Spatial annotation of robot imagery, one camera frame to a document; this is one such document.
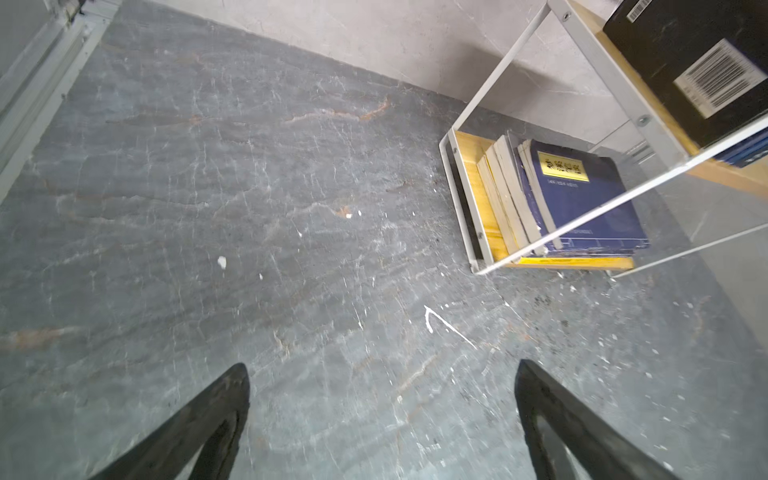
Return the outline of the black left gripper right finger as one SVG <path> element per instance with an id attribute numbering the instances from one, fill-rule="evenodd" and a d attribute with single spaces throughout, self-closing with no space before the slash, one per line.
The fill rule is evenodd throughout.
<path id="1" fill-rule="evenodd" d="M 574 457 L 592 479 L 676 476 L 619 434 L 536 362 L 523 359 L 515 400 L 538 479 L 574 479 Z"/>

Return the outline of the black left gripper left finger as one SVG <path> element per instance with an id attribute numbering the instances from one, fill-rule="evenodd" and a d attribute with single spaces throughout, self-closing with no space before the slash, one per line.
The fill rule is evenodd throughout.
<path id="1" fill-rule="evenodd" d="M 227 479 L 247 422 L 250 381 L 236 363 L 96 479 Z"/>

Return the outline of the dark portrait book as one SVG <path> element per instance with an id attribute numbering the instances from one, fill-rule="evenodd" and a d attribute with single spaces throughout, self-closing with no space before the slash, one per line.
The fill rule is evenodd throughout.
<path id="1" fill-rule="evenodd" d="M 505 212 L 506 222 L 509 224 L 509 229 L 514 236 L 515 247 L 508 247 L 508 251 L 513 253 L 529 244 L 529 240 L 526 235 L 523 223 L 515 208 L 514 201 L 511 197 L 511 193 L 507 186 L 507 182 L 504 178 L 501 165 L 494 146 L 491 146 L 486 151 L 487 160 L 491 175 L 493 176 L 494 184 L 498 191 L 502 207 Z"/>
<path id="2" fill-rule="evenodd" d="M 529 240 L 528 245 L 530 245 L 555 229 L 554 221 L 540 188 L 540 182 L 536 178 L 536 172 L 533 168 L 530 154 L 531 143 L 529 140 L 521 140 L 511 130 L 507 130 L 491 146 L 495 147 L 504 178 L 525 228 Z M 498 198 L 494 215 L 504 238 L 505 246 L 507 249 L 508 247 L 515 247 L 514 236 L 506 222 L 505 212 L 492 175 L 491 178 Z"/>

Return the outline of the navy yellow-label front book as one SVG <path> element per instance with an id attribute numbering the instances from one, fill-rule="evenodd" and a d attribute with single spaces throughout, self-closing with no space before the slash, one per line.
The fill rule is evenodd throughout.
<path id="1" fill-rule="evenodd" d="M 626 192 L 612 159 L 529 140 L 536 178 L 555 229 Z M 627 202 L 564 233 L 544 246 L 551 257 L 631 256 L 650 241 Z"/>

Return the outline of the navy book yin-yang cover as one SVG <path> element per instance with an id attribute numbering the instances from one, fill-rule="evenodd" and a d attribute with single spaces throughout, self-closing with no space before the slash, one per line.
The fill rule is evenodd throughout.
<path id="1" fill-rule="evenodd" d="M 764 129 L 719 153 L 715 159 L 737 168 L 744 168 L 767 155 L 767 144 L 768 133 Z"/>

